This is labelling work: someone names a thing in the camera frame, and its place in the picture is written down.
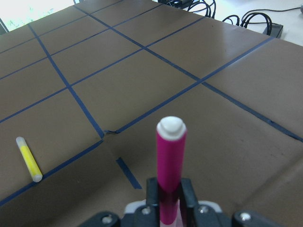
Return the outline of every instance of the white floor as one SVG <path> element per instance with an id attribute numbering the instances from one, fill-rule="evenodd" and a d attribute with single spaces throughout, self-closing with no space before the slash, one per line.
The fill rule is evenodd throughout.
<path id="1" fill-rule="evenodd" d="M 236 14 L 240 18 L 252 9 L 284 10 L 300 7 L 303 0 L 216 0 L 217 10 L 215 19 L 223 20 L 229 15 Z M 303 14 L 299 9 L 288 12 L 262 11 L 270 16 L 273 23 L 284 26 L 281 39 L 303 46 Z M 251 22 L 264 22 L 262 16 L 256 16 Z M 248 29 L 262 33 L 266 25 L 248 25 Z"/>

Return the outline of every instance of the metal bolt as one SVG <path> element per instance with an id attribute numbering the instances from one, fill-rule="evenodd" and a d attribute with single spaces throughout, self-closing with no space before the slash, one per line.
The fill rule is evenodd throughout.
<path id="1" fill-rule="evenodd" d="M 249 221 L 251 220 L 251 215 L 249 213 L 241 213 L 240 218 L 242 221 Z"/>
<path id="2" fill-rule="evenodd" d="M 143 209 L 141 210 L 141 212 L 142 212 L 142 214 L 144 214 L 144 215 L 148 215 L 148 214 L 151 213 L 151 208 L 150 208 L 150 207 L 143 208 Z"/>
<path id="3" fill-rule="evenodd" d="M 205 214 L 209 211 L 208 207 L 207 206 L 200 206 L 198 211 L 201 213 L 201 214 Z"/>
<path id="4" fill-rule="evenodd" d="M 103 224 L 109 224 L 109 223 L 111 223 L 112 221 L 113 221 L 113 218 L 112 218 L 111 215 L 102 218 L 102 223 L 103 223 Z"/>

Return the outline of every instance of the magenta tube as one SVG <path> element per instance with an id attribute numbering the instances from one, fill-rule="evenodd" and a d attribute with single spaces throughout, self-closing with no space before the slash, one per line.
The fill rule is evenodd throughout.
<path id="1" fill-rule="evenodd" d="M 156 131 L 160 221 L 170 225 L 177 217 L 187 129 L 182 119 L 168 116 L 161 119 Z"/>

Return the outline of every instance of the table surface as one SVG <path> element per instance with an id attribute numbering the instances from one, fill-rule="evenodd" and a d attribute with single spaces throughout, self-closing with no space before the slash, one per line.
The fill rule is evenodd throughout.
<path id="1" fill-rule="evenodd" d="M 303 225 L 302 54 L 150 0 L 85 1 L 0 36 L 0 223 L 122 216 L 156 176 L 157 122 L 176 115 L 198 199 Z"/>

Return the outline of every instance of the yellow marker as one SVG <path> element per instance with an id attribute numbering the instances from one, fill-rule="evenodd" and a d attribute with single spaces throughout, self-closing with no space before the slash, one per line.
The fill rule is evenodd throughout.
<path id="1" fill-rule="evenodd" d="M 21 154 L 24 158 L 24 161 L 27 165 L 27 168 L 29 170 L 30 175 L 32 176 L 32 179 L 34 182 L 39 182 L 42 180 L 42 173 L 32 155 L 30 152 L 27 143 L 25 142 L 25 139 L 23 137 L 17 137 L 16 138 L 17 145 L 21 151 Z"/>

